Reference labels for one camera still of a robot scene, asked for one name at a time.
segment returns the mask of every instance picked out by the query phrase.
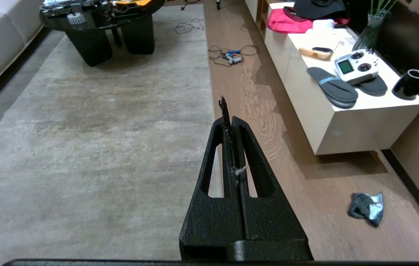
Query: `area rug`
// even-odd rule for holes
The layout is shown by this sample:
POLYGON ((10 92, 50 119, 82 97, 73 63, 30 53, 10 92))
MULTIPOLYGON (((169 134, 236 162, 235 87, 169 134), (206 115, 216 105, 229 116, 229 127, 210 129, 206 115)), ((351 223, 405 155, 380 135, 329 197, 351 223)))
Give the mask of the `area rug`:
POLYGON ((89 67, 66 36, 51 52, 0 122, 0 265, 180 258, 214 121, 206 32, 173 30, 195 17, 203 5, 155 13, 152 55, 113 47, 89 67))

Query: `black cup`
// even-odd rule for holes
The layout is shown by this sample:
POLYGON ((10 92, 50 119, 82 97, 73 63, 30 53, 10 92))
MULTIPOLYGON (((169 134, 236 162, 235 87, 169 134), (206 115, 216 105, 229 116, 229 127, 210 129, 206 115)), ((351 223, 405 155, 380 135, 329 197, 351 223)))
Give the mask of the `black cup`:
POLYGON ((410 69, 399 79, 392 93, 400 99, 413 100, 419 93, 419 70, 410 69))

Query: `controller screen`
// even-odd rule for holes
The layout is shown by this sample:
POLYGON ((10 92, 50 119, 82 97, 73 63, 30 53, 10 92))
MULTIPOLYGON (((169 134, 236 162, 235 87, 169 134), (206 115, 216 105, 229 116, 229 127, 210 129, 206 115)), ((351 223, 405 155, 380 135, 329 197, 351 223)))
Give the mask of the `controller screen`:
POLYGON ((351 66, 351 63, 349 63, 349 60, 344 60, 342 62, 339 62, 338 65, 339 65, 339 68, 341 69, 341 72, 343 74, 347 74, 349 72, 354 71, 354 69, 351 66))

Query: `black cable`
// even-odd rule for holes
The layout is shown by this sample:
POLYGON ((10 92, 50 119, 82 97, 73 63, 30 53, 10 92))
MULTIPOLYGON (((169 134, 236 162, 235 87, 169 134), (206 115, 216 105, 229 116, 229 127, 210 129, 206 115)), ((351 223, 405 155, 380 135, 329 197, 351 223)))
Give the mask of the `black cable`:
POLYGON ((188 32, 191 32, 193 29, 200 29, 199 27, 195 27, 194 25, 193 25, 193 21, 194 20, 197 20, 198 21, 198 23, 199 23, 199 25, 201 25, 201 29, 202 30, 205 30, 205 27, 203 26, 203 24, 201 23, 201 21, 199 21, 199 19, 198 18, 193 18, 192 20, 190 20, 190 22, 181 22, 181 23, 179 23, 178 25, 176 25, 174 28, 173 28, 173 30, 175 30, 175 32, 176 33, 178 33, 178 34, 184 34, 184 33, 188 33, 188 32), (178 32, 178 30, 177 29, 180 29, 180 28, 183 28, 183 31, 182 32, 178 32))
POLYGON ((181 11, 185 10, 186 5, 195 4, 195 3, 198 3, 199 1, 201 1, 201 0, 196 0, 196 1, 193 1, 193 2, 186 2, 184 6, 180 7, 181 11))
MULTIPOLYGON (((248 45, 245 45, 245 46, 243 46, 241 49, 239 49, 240 50, 240 57, 242 58, 242 62, 244 62, 244 55, 246 55, 246 56, 252 56, 252 55, 256 55, 256 54, 258 54, 259 53, 259 48, 257 47, 257 46, 255 46, 255 45, 250 45, 250 44, 248 44, 248 45), (244 48, 247 48, 247 47, 252 47, 253 49, 255 49, 255 52, 254 53, 252 53, 252 54, 244 54, 243 52, 242 52, 242 50, 244 49, 244 48)), ((218 47, 217 45, 213 45, 213 46, 211 46, 209 49, 208 49, 208 52, 219 52, 219 54, 220 54, 220 57, 222 57, 222 58, 224 58, 225 59, 225 57, 224 57, 224 54, 226 54, 228 51, 231 51, 231 49, 228 49, 228 48, 226 48, 226 47, 224 47, 224 48, 220 48, 220 47, 218 47)), ((221 65, 221 66, 225 66, 225 67, 232 67, 233 65, 225 65, 225 64, 221 64, 221 63, 217 63, 216 62, 216 59, 218 59, 219 57, 211 57, 211 56, 209 56, 209 59, 210 60, 212 60, 213 62, 214 62, 214 64, 216 64, 216 65, 221 65)))

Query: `gray slipper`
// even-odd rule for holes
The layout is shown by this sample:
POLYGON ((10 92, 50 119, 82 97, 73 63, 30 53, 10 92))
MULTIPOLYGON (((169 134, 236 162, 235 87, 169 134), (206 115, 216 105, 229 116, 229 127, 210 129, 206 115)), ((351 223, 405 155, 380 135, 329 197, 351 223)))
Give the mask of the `gray slipper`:
POLYGON ((340 108, 351 108, 359 97, 357 91, 341 78, 319 67, 310 67, 306 72, 315 79, 328 100, 340 108))
POLYGON ((358 86, 361 91, 365 92, 365 94, 372 96, 382 96, 388 89, 387 84, 385 84, 385 81, 380 76, 356 84, 356 86, 358 86))

